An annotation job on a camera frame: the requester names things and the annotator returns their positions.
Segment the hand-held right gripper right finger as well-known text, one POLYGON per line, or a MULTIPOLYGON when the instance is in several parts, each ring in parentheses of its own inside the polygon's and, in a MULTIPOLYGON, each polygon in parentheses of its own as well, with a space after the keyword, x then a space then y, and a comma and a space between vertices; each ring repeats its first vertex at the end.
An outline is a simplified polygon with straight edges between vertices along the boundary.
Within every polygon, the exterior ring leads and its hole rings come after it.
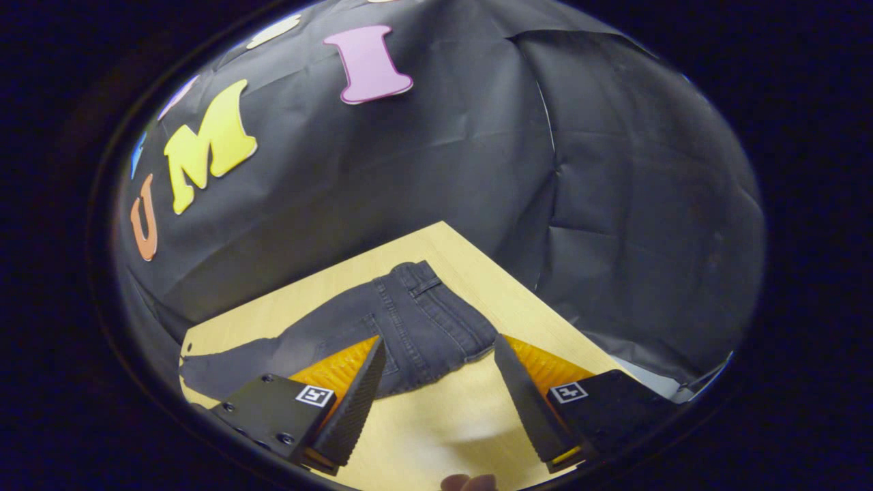
POLYGON ((622 370, 595 374, 511 336, 496 338, 494 360, 550 473, 611 463, 661 432, 681 409, 622 370))

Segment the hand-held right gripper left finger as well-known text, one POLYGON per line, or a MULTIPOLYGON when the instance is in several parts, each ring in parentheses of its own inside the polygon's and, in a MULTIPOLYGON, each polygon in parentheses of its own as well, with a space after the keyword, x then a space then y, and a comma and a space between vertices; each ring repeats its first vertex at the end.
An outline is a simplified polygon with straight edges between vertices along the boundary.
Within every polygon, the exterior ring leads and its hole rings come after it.
POLYGON ((361 438, 386 363, 383 339, 371 336, 293 376, 256 376, 209 412, 292 465, 337 475, 361 438))

